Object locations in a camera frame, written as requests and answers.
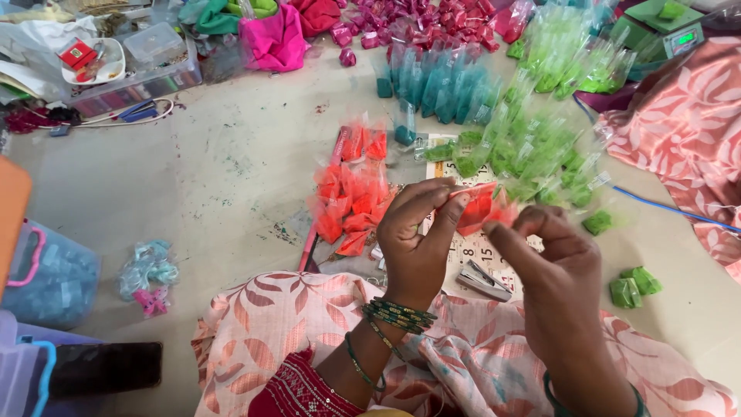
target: white bowl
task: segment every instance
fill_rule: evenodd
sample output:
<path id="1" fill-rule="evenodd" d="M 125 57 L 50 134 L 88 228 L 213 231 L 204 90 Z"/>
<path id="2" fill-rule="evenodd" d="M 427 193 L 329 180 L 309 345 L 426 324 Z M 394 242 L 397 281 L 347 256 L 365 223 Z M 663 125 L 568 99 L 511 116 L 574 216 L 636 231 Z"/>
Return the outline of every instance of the white bowl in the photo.
<path id="1" fill-rule="evenodd" d="M 105 65 L 98 70 L 97 76 L 89 81 L 79 82 L 77 81 L 77 72 L 65 63 L 62 63 L 62 76 L 66 82 L 75 85 L 95 85 L 116 81 L 117 79 L 126 76 L 126 57 L 124 56 L 124 48 L 121 46 L 119 41 L 112 38 L 92 38 L 83 40 L 83 42 L 89 47 L 95 47 L 95 45 L 100 41 L 102 41 L 105 46 L 105 54 L 103 55 Z"/>

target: white cable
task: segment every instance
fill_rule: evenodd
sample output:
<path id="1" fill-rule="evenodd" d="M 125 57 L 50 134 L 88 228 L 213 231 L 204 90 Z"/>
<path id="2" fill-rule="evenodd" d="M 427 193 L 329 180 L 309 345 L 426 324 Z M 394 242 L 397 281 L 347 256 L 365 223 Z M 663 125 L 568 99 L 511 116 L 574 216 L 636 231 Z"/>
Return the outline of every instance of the white cable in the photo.
<path id="1" fill-rule="evenodd" d="M 154 118 L 152 118 L 152 119 L 143 119 L 143 120 L 137 120 L 137 121 L 135 121 L 135 122 L 131 122 L 131 123 L 126 123 L 126 122 L 122 122 L 122 123 L 105 123 L 105 124 L 103 124 L 103 125 L 95 125 L 95 123 L 103 122 L 104 120 L 109 120 L 109 119 L 112 119 L 112 118 L 114 118 L 114 117 L 118 117 L 118 116 L 119 116 L 119 114 L 121 114 L 121 113 L 123 113 L 123 112 L 125 112 L 125 111 L 126 111 L 126 110 L 122 110 L 122 111 L 120 111 L 120 112 L 118 112 L 118 113 L 116 113 L 116 114 L 111 114 L 110 116 L 102 117 L 102 118 L 100 118 L 100 119 L 95 119 L 95 120 L 88 120 L 87 122 L 83 122 L 83 123 L 82 123 L 81 125 L 77 125 L 77 126 L 72 126 L 72 125 L 71 125 L 71 124 L 69 124 L 69 123 L 62 123 L 62 125 L 63 125 L 63 126 L 72 126 L 72 127 L 73 127 L 73 128 L 75 128 L 75 129 L 77 129 L 77 128 L 115 128 L 116 126 L 131 126 L 131 125 L 141 125 L 141 124 L 143 124 L 143 123 L 149 123 L 149 122 L 154 122 L 154 121 L 156 121 L 156 120 L 159 120 L 159 119 L 161 119 L 162 117 L 165 117 L 165 116 L 167 116 L 168 114 L 172 113 L 172 111 L 173 111 L 173 108 L 175 107 L 175 102 L 174 102 L 173 100 L 171 100 L 171 99 L 166 99 L 166 98 L 164 98 L 164 97 L 161 97 L 161 98 L 158 98 L 158 99 L 153 99 L 153 101 L 154 101 L 154 102 L 158 102 L 158 101 L 166 101 L 166 102 L 169 102 L 169 103 L 170 103 L 170 107 L 169 107 L 168 109 L 166 109 L 164 113 L 160 114 L 160 115 L 159 115 L 159 116 L 157 116 L 157 117 L 154 117 Z M 38 113 L 36 113 L 36 112 L 35 112 L 35 111 L 33 111 L 33 110 L 30 110 L 30 109 L 29 109 L 29 111 L 30 111 L 31 113 L 35 114 L 36 116 L 41 116 L 41 117 L 43 117 L 43 118 L 45 118 L 45 119 L 48 119 L 48 117 L 46 117 L 46 116 L 42 116 L 41 114 L 38 114 Z M 39 128 L 42 128 L 42 129 L 53 129 L 53 128 L 55 128 L 56 126 L 38 126 L 38 127 L 39 127 Z"/>

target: pink butterfly clip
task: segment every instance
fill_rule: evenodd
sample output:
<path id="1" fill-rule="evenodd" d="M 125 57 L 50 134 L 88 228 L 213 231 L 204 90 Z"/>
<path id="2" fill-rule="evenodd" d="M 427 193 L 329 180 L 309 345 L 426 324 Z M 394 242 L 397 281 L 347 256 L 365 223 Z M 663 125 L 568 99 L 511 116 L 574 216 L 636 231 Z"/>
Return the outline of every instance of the pink butterfly clip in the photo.
<path id="1" fill-rule="evenodd" d="M 132 295 L 137 303 L 144 309 L 144 318 L 150 318 L 154 315 L 155 309 L 161 314 L 167 313 L 167 306 L 170 302 L 165 300 L 167 297 L 167 286 L 163 285 L 156 289 L 152 294 L 143 289 L 137 289 Z"/>

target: blue stapler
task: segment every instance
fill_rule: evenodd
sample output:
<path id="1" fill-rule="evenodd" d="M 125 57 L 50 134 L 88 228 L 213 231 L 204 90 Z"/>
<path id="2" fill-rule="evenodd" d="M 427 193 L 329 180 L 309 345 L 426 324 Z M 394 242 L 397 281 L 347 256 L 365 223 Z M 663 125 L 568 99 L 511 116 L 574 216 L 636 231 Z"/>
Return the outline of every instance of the blue stapler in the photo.
<path id="1" fill-rule="evenodd" d="M 126 123 L 131 123 L 145 117 L 156 116 L 157 114 L 159 114 L 157 113 L 157 104 L 152 99 L 149 99 L 119 114 L 119 119 Z"/>

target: woman's left hand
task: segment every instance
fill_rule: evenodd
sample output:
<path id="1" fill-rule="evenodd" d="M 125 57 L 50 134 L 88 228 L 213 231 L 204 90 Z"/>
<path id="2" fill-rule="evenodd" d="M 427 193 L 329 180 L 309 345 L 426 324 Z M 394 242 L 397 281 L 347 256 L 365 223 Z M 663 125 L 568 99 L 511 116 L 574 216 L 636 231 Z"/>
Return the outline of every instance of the woman's left hand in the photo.
<path id="1" fill-rule="evenodd" d="M 410 184 L 393 200 L 378 226 L 378 242 L 388 271 L 384 298 L 412 309 L 427 310 L 442 288 L 448 251 L 468 201 L 455 179 L 435 178 Z M 422 221 L 440 209 L 426 236 L 418 234 Z"/>

